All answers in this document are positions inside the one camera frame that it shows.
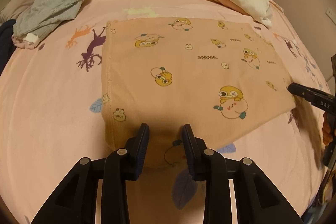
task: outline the bed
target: bed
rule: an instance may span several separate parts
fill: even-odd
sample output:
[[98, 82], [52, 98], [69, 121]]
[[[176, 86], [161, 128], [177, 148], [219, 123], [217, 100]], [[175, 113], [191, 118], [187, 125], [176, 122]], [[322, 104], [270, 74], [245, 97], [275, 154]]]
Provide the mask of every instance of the bed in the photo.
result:
[[[292, 79], [329, 92], [282, 8], [275, 3], [271, 7], [270, 31], [277, 34], [272, 44]], [[251, 17], [212, 0], [85, 0], [76, 19], [60, 25], [38, 48], [17, 49], [0, 78], [0, 195], [18, 223], [32, 221], [78, 159], [95, 160], [111, 152], [100, 114], [102, 46], [95, 45], [95, 37], [105, 36], [109, 20], [148, 17], [243, 22], [261, 36], [265, 29]], [[85, 35], [78, 35], [83, 30]], [[295, 41], [295, 47], [286, 41]], [[85, 54], [94, 55], [95, 62]], [[323, 113], [303, 101], [299, 104], [304, 110], [300, 114], [283, 113], [220, 152], [230, 159], [253, 159], [302, 215], [324, 174], [320, 164]], [[181, 171], [184, 165], [177, 168]], [[165, 191], [160, 191], [159, 181], [149, 186], [153, 173], [171, 185]], [[174, 180], [169, 169], [145, 168], [140, 187], [128, 184], [131, 223], [201, 223], [204, 187], [198, 185], [194, 197], [177, 206], [171, 197]], [[151, 197], [141, 200], [149, 192]], [[148, 213], [154, 205], [157, 209]], [[97, 223], [99, 206], [98, 198]]]

